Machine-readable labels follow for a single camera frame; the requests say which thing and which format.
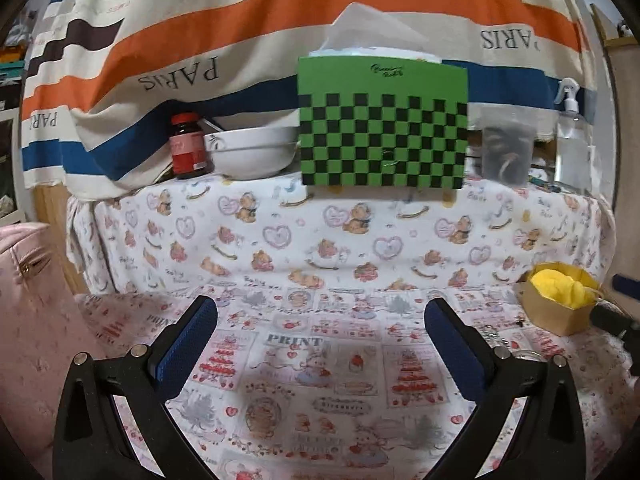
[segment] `tissue box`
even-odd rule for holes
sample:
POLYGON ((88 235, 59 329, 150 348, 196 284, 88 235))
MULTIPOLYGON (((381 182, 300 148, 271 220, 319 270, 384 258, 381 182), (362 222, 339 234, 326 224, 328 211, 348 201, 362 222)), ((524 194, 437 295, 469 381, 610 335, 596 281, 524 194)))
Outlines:
POLYGON ((571 276, 584 286, 598 289, 598 282, 583 269, 561 262, 549 262, 536 265, 516 284, 515 290, 529 320, 536 326, 559 336, 581 332, 589 326, 589 316, 596 302, 581 308, 569 308, 540 295, 530 279, 543 269, 554 269, 571 276))
POLYGON ((466 69, 376 56, 298 63, 308 186, 462 187, 466 69))

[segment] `jar lid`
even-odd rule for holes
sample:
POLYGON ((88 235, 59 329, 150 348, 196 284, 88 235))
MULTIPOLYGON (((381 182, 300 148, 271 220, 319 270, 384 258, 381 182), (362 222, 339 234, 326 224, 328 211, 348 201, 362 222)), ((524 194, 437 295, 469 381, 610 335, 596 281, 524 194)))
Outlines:
POLYGON ((185 112, 171 117, 171 124, 195 123, 200 120, 196 112, 185 112))

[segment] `green checkerboard board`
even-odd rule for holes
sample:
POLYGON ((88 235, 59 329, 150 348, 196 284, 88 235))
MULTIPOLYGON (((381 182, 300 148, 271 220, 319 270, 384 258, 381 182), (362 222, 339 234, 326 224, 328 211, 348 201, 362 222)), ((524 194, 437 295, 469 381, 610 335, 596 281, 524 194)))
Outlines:
POLYGON ((418 60, 304 57, 302 183, 462 187, 466 70, 418 60))

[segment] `red jar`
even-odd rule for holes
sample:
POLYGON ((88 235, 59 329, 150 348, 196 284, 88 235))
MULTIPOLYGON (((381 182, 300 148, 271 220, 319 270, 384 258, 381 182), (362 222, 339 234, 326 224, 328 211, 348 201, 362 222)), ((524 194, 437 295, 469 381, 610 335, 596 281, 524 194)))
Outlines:
POLYGON ((194 112, 174 115, 174 132, 169 138, 174 173, 178 178, 193 178, 207 173, 204 133, 198 126, 200 116, 194 112))

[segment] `clear plastic cup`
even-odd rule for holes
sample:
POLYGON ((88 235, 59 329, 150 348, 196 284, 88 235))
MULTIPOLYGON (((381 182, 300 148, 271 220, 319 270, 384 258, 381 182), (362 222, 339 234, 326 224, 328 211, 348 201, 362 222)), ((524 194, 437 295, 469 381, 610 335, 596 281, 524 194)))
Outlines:
POLYGON ((511 187, 529 179, 536 130, 519 123, 485 126, 482 130, 482 177, 511 187))

